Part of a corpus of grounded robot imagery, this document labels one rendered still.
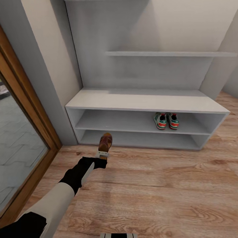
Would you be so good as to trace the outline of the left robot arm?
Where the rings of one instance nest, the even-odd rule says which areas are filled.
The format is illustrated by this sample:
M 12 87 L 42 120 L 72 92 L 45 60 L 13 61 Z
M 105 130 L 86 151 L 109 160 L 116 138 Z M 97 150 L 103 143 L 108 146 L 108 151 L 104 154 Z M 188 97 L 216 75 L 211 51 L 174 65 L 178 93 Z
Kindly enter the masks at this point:
M 83 156 L 73 169 L 37 203 L 27 209 L 19 219 L 0 229 L 0 238 L 53 238 L 53 235 L 71 204 L 93 169 L 106 168 L 108 152 L 97 151 L 95 158 Z

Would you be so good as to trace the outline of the sandal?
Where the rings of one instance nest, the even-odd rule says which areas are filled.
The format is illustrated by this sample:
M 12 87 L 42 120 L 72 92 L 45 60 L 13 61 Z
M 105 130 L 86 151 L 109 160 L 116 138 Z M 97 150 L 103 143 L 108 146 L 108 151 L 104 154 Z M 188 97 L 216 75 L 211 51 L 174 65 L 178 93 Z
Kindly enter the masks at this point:
M 111 145 L 112 145 L 112 136 L 110 133 L 105 133 L 100 139 L 98 151 L 108 152 Z M 107 160 L 107 157 L 101 156 L 101 159 Z

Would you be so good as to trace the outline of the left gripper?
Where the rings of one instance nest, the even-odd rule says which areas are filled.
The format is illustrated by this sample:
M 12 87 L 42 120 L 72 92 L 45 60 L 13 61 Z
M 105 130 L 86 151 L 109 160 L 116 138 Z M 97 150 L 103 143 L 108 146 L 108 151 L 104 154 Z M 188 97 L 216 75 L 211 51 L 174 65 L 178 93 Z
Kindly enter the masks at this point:
M 100 158 L 95 158 L 95 159 L 98 161 L 98 164 L 97 164 L 96 168 L 103 168 L 103 169 L 106 168 L 107 160 L 100 159 Z

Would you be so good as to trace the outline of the gym shoe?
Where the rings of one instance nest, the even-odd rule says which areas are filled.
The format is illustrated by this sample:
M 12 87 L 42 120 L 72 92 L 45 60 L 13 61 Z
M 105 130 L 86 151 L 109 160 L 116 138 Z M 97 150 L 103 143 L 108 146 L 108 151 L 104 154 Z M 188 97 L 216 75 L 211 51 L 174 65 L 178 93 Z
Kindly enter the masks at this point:
M 161 129 L 161 130 L 165 129 L 166 122 L 167 122 L 165 113 L 162 114 L 160 112 L 156 112 L 153 118 L 158 129 Z
M 169 121 L 169 127 L 171 129 L 177 129 L 179 125 L 177 114 L 170 113 L 170 112 L 165 112 L 165 114 L 166 114 L 166 119 Z

